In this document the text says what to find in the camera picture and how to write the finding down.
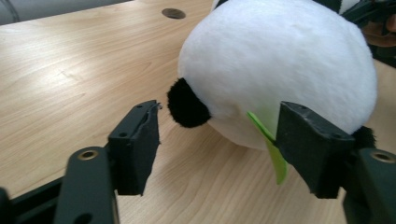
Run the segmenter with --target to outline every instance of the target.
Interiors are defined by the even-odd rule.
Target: black cable
[[[18,15],[17,10],[15,9],[15,7],[9,2],[9,0],[0,0],[3,5],[6,7],[6,9],[9,11],[9,13],[11,13],[12,15],[12,20],[14,22],[18,22],[21,21],[20,20],[20,15]]]

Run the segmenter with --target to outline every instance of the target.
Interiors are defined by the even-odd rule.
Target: green leaf
[[[252,112],[247,112],[247,116],[253,122],[253,124],[260,130],[262,135],[264,136],[265,143],[267,144],[268,151],[270,152],[271,161],[273,163],[275,173],[276,173],[276,183],[278,185],[282,184],[288,174],[288,165],[283,159],[282,154],[280,153],[279,149],[274,145],[275,138],[274,136],[268,131],[267,128],[262,124],[262,122],[257,118],[255,114]]]

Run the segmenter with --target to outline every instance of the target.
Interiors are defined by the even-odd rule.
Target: screw hole
[[[75,224],[88,224],[91,221],[92,215],[89,213],[85,213],[75,219]]]
[[[78,158],[82,161],[88,161],[95,158],[99,153],[95,150],[88,150],[80,153]]]
[[[119,133],[119,137],[126,137],[128,136],[128,133]]]
[[[382,152],[372,152],[371,156],[378,160],[378,161],[382,161],[382,162],[386,162],[386,163],[395,163],[396,160],[394,158],[392,158],[391,156],[382,153]]]
[[[163,15],[170,19],[181,20],[186,18],[186,13],[176,8],[166,8],[163,10]]]

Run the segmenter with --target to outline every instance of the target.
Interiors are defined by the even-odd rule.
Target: wooden table
[[[164,8],[187,17],[172,20]],[[11,197],[64,174],[68,157],[103,146],[126,113],[165,94],[177,56],[211,1],[138,0],[0,27],[0,186]],[[396,153],[396,72],[377,63],[368,122]],[[121,223],[345,223],[341,200],[318,200],[290,168],[282,186],[265,151],[205,125],[180,128],[165,107],[162,144],[143,197],[119,197]]]

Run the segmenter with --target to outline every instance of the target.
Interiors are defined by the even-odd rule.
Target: white plush fabric
[[[215,7],[218,5],[219,0],[214,0],[212,4],[212,11],[215,9]],[[341,8],[340,11],[338,12],[339,14],[343,14],[346,12],[348,9],[352,8],[356,4],[359,3],[359,0],[342,0],[341,1]]]
[[[276,134],[279,103],[294,102],[353,133],[375,107],[361,31],[311,0],[229,0],[191,32],[179,76],[208,107],[213,128],[258,149],[266,146],[248,111]]]

